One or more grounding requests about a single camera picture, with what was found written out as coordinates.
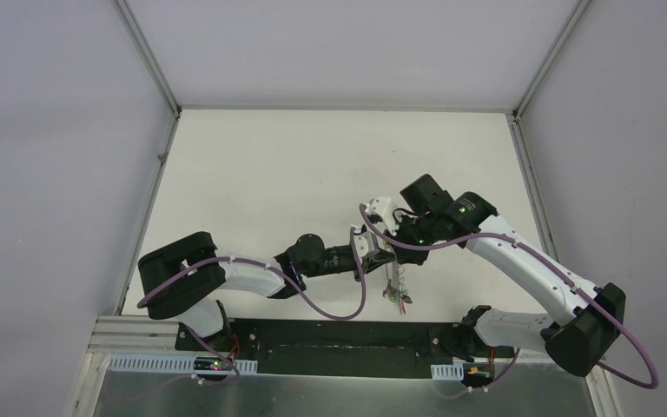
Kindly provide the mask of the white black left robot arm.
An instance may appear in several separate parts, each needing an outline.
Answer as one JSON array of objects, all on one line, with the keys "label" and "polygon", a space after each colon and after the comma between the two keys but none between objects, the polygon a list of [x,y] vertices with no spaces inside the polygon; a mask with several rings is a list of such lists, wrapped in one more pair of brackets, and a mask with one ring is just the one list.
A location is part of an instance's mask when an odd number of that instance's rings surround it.
[{"label": "white black left robot arm", "polygon": [[305,234],[271,258],[238,256],[216,246],[201,231],[144,255],[137,263],[144,296],[137,303],[153,320],[175,319],[196,332],[209,351],[227,346],[230,328],[215,290],[249,292],[284,300],[302,295],[305,279],[352,272],[355,279],[396,260],[369,232],[357,232],[346,245],[328,247]]}]

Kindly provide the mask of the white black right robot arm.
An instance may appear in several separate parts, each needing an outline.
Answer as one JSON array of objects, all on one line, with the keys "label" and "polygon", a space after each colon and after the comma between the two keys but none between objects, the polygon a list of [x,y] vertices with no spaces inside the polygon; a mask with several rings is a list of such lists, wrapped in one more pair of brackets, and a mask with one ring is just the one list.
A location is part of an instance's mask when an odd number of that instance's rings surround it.
[{"label": "white black right robot arm", "polygon": [[547,354],[565,372],[585,377],[621,335],[627,296],[616,284],[603,286],[573,274],[522,235],[481,195],[453,197],[429,174],[401,190],[407,206],[388,197],[366,205],[371,222],[384,225],[399,263],[422,265],[447,242],[466,248],[500,270],[542,308],[542,313],[506,312],[489,305],[471,308],[457,324],[460,357],[490,347]]}]

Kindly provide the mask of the black robot base mount plate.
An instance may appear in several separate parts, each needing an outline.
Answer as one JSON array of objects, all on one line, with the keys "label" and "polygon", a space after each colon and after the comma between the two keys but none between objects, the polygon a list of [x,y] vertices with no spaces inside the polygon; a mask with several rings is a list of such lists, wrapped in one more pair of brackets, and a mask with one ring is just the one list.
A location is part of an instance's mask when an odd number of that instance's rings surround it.
[{"label": "black robot base mount plate", "polygon": [[197,340],[179,326],[175,350],[234,352],[260,374],[426,379],[433,365],[467,353],[477,361],[507,359],[511,347],[478,346],[452,323],[235,319]]}]

